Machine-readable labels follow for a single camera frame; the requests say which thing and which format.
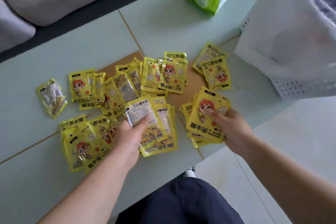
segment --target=white plastic bag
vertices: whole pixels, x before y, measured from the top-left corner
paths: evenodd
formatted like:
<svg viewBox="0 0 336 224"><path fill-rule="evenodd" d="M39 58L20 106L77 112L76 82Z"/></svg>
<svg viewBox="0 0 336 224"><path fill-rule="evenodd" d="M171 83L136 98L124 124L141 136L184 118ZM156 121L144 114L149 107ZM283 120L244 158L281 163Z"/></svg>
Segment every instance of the white plastic bag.
<svg viewBox="0 0 336 224"><path fill-rule="evenodd" d="M335 10L336 0L257 0L235 53L270 78L336 83Z"/></svg>

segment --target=hand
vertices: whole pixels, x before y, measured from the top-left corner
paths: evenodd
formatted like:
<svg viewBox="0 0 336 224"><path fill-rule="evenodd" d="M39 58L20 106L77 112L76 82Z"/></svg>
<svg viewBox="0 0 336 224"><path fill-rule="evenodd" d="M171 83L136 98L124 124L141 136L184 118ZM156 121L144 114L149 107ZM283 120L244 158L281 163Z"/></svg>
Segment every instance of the hand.
<svg viewBox="0 0 336 224"><path fill-rule="evenodd" d="M121 158L121 163L126 165L126 168L131 170L139 158L139 146L143 132L148 127L149 116L145 116L134 127L131 128L126 120L120 123L120 126L115 134L115 143L111 154L118 154Z"/></svg>
<svg viewBox="0 0 336 224"><path fill-rule="evenodd" d="M245 155L250 143L258 140L244 118L232 108L227 113L227 116L223 116L213 110L209 114L222 128L226 136L224 142L234 153L240 156Z"/></svg>

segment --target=white tile floor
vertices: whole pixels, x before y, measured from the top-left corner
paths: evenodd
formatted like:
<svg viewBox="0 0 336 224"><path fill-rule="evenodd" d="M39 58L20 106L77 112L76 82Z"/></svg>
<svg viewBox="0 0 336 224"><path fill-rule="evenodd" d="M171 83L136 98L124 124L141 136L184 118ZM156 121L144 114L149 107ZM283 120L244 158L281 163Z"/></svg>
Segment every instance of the white tile floor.
<svg viewBox="0 0 336 224"><path fill-rule="evenodd" d="M336 183L336 97L300 100L254 129L262 140ZM196 165L248 223L291 223L246 162L227 147Z"/></svg>

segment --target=person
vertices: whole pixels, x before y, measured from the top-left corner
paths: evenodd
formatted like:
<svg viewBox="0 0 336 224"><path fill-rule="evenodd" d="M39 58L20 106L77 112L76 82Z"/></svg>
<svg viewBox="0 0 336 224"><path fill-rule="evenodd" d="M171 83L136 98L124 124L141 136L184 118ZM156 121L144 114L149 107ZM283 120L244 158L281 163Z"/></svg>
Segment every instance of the person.
<svg viewBox="0 0 336 224"><path fill-rule="evenodd" d="M257 138L238 112L212 111L225 143L250 166L292 223L336 223L336 186L307 171ZM120 124L105 159L38 223L107 223L127 173L138 160L147 127ZM116 223L243 223L212 186L197 178L176 178L121 213Z"/></svg>

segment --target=table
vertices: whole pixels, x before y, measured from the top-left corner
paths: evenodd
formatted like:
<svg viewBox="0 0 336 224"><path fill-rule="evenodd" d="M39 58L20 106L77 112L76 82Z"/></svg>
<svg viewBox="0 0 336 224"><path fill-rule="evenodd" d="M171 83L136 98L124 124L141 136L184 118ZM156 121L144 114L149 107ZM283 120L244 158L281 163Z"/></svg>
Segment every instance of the table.
<svg viewBox="0 0 336 224"><path fill-rule="evenodd" d="M210 18L185 0L139 0L1 63L2 221L36 222L83 177L82 173L67 171L60 135L51 135L59 130L62 120L92 111L79 111L78 104L69 104L52 120L36 96L37 86L54 78L70 100L70 72L92 67L98 70L140 47L153 58L162 57L164 51L184 51L192 59L207 41L220 44L238 35L238 25L255 1L228 0ZM268 78L233 54L237 39L221 46L231 53L229 67L234 85L225 95L256 127L292 102L282 101ZM177 131L177 151L139 159L126 178L112 215L202 161L181 122L177 122ZM205 146L201 152L207 157L223 146Z"/></svg>

